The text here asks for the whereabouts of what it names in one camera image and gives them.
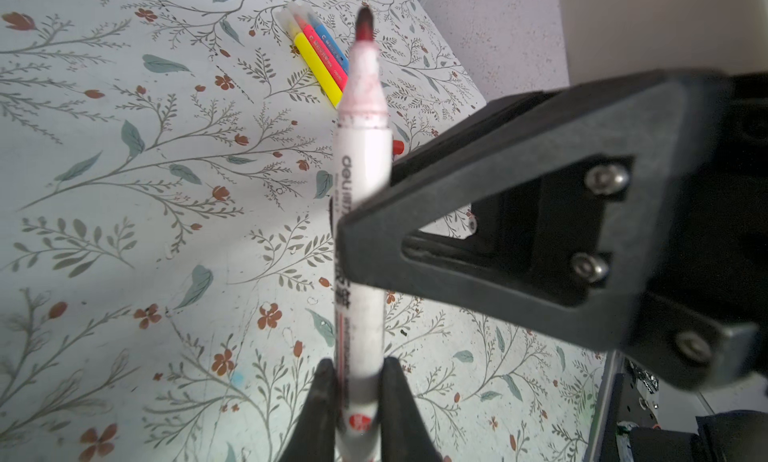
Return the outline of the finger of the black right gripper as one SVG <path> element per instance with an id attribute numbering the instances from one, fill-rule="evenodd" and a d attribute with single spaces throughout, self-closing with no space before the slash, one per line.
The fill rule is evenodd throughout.
<path id="1" fill-rule="evenodd" d="M 450 158 L 452 154 L 464 150 L 525 112 L 530 112 L 533 108 L 544 104 L 549 98 L 554 98 L 557 94 L 557 92 L 528 92 L 528 94 L 505 96 L 489 102 L 479 112 L 454 125 L 426 146 L 421 146 L 406 158 L 395 162 L 390 186 L 386 191 L 392 192 L 399 186 L 408 186 L 414 176 L 430 170 L 433 164 Z M 513 230 L 517 222 L 532 222 L 536 216 L 534 209 L 516 214 L 511 204 L 516 195 L 531 195 L 537 188 L 538 185 L 533 182 L 527 187 L 509 188 L 504 192 L 472 202 L 471 212 L 479 225 L 475 231 L 480 234 L 506 234 Z"/>

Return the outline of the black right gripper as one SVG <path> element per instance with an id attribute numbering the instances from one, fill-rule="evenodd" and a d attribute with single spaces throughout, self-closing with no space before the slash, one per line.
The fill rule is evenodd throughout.
<path id="1" fill-rule="evenodd" d="M 657 70 L 557 92 L 382 191 L 368 285 L 582 347 L 673 384 L 767 370 L 767 78 Z M 506 234 L 474 201 L 529 186 Z"/>

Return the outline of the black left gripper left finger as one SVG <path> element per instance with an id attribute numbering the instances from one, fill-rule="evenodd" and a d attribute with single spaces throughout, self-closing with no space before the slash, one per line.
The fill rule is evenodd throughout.
<path id="1" fill-rule="evenodd" d="M 322 359 L 314 372 L 305 404 L 287 441 L 280 462 L 335 460 L 338 389 L 333 361 Z"/>

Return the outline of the red pen cap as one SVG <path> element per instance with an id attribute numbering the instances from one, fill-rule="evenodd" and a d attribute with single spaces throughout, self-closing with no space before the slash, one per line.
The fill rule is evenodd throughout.
<path id="1" fill-rule="evenodd" d="M 405 144 L 401 140 L 394 139 L 392 141 L 392 151 L 394 156 L 404 154 Z"/>

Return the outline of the white pink-tip marker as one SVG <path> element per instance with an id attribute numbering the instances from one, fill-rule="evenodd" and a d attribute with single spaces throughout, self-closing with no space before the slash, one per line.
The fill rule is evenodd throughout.
<path id="1" fill-rule="evenodd" d="M 364 6 L 356 16 L 333 144 L 336 445 L 344 461 L 374 460 L 379 443 L 386 302 L 384 291 L 368 285 L 364 277 L 376 234 L 364 217 L 390 184 L 392 141 L 374 16 Z"/>

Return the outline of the blue marker pen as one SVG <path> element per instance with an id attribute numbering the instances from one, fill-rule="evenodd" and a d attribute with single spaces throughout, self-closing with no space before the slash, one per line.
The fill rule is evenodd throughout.
<path id="1" fill-rule="evenodd" d="M 324 23 L 320 20 L 320 18 L 316 16 L 312 8 L 306 8 L 304 12 L 309 20 L 309 23 L 313 26 L 318 36 L 320 36 L 326 48 L 328 48 L 330 51 L 330 54 L 332 54 L 336 62 L 338 62 L 338 64 L 341 66 L 342 70 L 344 70 L 344 72 L 347 74 L 349 70 L 349 62 L 343 50 L 340 48 L 340 46 L 338 46 L 329 30 L 326 28 L 326 26 L 324 26 Z"/>

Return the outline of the red-pink highlighter pen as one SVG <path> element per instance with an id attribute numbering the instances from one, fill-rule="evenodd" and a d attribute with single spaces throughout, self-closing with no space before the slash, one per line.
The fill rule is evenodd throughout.
<path id="1" fill-rule="evenodd" d="M 294 17 L 294 20 L 296 20 L 298 23 L 298 26 L 304 33 L 304 36 L 306 36 L 308 39 L 310 46 L 312 46 L 312 48 L 315 50 L 318 58 L 320 58 L 320 60 L 323 62 L 326 70 L 328 70 L 330 76 L 332 77 L 332 80 L 334 80 L 336 83 L 336 86 L 338 86 L 340 90 L 344 90 L 347 84 L 348 74 L 342 70 L 341 66 L 338 64 L 338 62 L 336 62 L 332 54 L 330 54 L 330 51 L 328 48 L 326 48 L 325 44 L 322 42 L 320 36 L 318 36 L 313 26 L 309 23 L 309 20 L 304 12 L 304 10 L 309 8 L 309 6 L 306 6 L 305 4 L 298 4 L 297 2 L 290 2 L 287 5 L 287 8 L 290 11 L 290 14 L 292 14 Z"/>

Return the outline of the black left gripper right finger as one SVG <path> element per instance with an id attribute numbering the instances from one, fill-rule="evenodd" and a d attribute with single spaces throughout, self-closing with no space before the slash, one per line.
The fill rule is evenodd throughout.
<path id="1" fill-rule="evenodd" d="M 382 366 L 379 421 L 382 461 L 442 460 L 421 418 L 402 366 L 394 357 L 386 357 Z"/>

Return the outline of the yellow highlighter pen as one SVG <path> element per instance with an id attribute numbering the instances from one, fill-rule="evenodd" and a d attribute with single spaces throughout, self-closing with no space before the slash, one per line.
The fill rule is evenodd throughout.
<path id="1" fill-rule="evenodd" d="M 323 62 L 318 58 L 315 50 L 310 46 L 308 39 L 304 36 L 301 28 L 298 26 L 296 20 L 288 8 L 284 8 L 278 12 L 278 22 L 280 26 L 286 31 L 286 34 L 290 37 L 290 40 L 294 43 L 294 46 L 298 49 L 300 56 L 307 64 L 310 72 L 315 76 L 320 88 L 325 92 L 334 108 L 337 108 L 342 100 L 343 90 L 340 90 L 328 70 L 326 70 Z"/>

